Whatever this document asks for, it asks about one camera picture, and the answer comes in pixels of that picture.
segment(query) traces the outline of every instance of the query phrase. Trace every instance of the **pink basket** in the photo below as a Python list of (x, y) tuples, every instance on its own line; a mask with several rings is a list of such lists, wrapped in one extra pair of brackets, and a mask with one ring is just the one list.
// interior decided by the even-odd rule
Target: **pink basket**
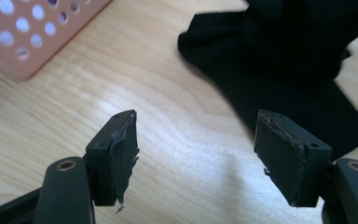
[(112, 0), (0, 0), (0, 73), (27, 78)]

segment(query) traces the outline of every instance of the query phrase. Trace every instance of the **wood grain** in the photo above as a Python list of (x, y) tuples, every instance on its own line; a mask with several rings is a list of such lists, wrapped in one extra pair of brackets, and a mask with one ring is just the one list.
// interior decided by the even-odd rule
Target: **wood grain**
[[(287, 205), (247, 128), (176, 49), (195, 13), (245, 8), (115, 0), (36, 76), (0, 74), (0, 204), (39, 188), (51, 163), (83, 156), (111, 116), (135, 109), (141, 153), (126, 208), (96, 207), (97, 223), (322, 223), (322, 201)], [(358, 107), (358, 39), (351, 50), (337, 82)]]

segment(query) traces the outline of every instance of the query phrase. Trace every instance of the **table surface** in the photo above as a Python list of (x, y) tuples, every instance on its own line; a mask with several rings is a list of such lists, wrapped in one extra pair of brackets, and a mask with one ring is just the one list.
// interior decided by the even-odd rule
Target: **table surface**
[[(115, 0), (31, 79), (0, 74), (0, 204), (39, 188), (50, 164), (83, 156), (113, 115), (135, 109), (141, 153), (126, 208), (96, 207), (97, 223), (322, 223), (323, 201), (287, 204), (246, 126), (177, 50), (195, 13), (245, 8)], [(337, 83), (358, 108), (358, 39), (351, 51)]]

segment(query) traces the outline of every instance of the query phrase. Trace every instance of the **basket hole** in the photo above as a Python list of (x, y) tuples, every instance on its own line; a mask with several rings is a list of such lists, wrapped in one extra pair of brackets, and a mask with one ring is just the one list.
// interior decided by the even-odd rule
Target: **basket hole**
[(25, 61), (28, 59), (29, 51), (25, 47), (20, 47), (16, 49), (16, 56), (19, 60)]
[(55, 28), (54, 23), (52, 23), (51, 21), (46, 23), (45, 32), (46, 32), (47, 35), (54, 35), (55, 31), (56, 31), (56, 28)]
[(58, 0), (48, 0), (48, 4), (52, 7), (56, 7), (58, 5)]
[(17, 19), (16, 26), (17, 26), (17, 29), (23, 33), (28, 32), (30, 29), (30, 24), (28, 23), (27, 19), (25, 19), (23, 17), (20, 17)]
[(34, 5), (32, 8), (32, 14), (34, 18), (41, 21), (45, 18), (45, 10), (40, 5)]
[(13, 34), (9, 31), (2, 31), (0, 33), (0, 42), (4, 46), (11, 46), (14, 43)]
[(78, 4), (78, 2), (72, 2), (71, 4), (71, 10), (74, 13), (77, 13), (80, 9), (80, 5)]
[(38, 34), (32, 35), (31, 36), (31, 44), (35, 48), (40, 48), (40, 46), (42, 46), (42, 44), (43, 44), (42, 37), (40, 35), (38, 35)]
[(14, 5), (11, 0), (0, 0), (0, 10), (2, 13), (10, 15), (14, 12)]
[(60, 14), (58, 15), (58, 21), (60, 22), (60, 24), (66, 24), (66, 22), (68, 21), (68, 16), (65, 12), (60, 12)]

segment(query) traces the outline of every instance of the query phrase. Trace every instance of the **black cloth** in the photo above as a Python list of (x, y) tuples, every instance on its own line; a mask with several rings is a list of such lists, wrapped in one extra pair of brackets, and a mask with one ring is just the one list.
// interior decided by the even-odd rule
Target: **black cloth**
[(249, 2), (241, 12), (196, 15), (178, 39), (185, 60), (216, 83), (251, 131), (265, 109), (330, 145), (332, 160), (358, 147), (358, 111), (334, 81), (358, 36), (358, 7), (324, 17), (325, 5), (294, 3), (319, 0)]

